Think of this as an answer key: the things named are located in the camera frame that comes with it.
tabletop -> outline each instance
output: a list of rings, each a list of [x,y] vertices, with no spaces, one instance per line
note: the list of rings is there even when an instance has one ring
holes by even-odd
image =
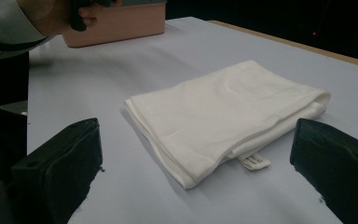
[[[358,64],[187,17],[165,33],[68,48],[57,36],[30,53],[28,152],[98,118],[103,168],[69,223],[341,223],[289,162],[294,132],[260,150],[270,167],[227,161],[193,189],[164,169],[124,100],[253,60],[332,94],[318,119],[358,138]]]

towel fold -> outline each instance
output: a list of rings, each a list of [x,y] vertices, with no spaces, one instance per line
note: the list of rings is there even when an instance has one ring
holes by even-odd
[[[330,93],[277,76],[254,61],[125,100],[168,172],[191,189],[219,164],[251,156],[325,111]]]

care label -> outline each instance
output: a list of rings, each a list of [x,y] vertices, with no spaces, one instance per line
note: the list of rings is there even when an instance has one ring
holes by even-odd
[[[264,159],[257,152],[250,157],[239,156],[237,159],[248,170],[260,170],[271,165],[271,161]]]

